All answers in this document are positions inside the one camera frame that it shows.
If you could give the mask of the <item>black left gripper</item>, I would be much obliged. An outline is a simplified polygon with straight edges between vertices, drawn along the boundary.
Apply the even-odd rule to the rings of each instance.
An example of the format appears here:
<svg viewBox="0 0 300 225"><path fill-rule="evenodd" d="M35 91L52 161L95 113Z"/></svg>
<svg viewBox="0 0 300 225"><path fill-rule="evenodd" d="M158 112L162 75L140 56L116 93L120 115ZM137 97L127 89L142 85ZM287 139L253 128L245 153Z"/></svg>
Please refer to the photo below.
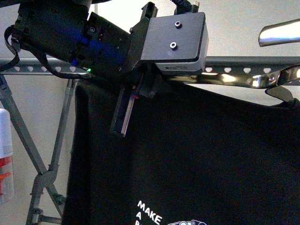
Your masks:
<svg viewBox="0 0 300 225"><path fill-rule="evenodd" d="M158 9L148 2L142 7L140 21L130 29L130 47L122 66L122 87L115 107L110 132L125 137L134 101L140 96L154 98L161 91L162 77L158 68L142 60L143 47L150 19L157 16Z"/></svg>

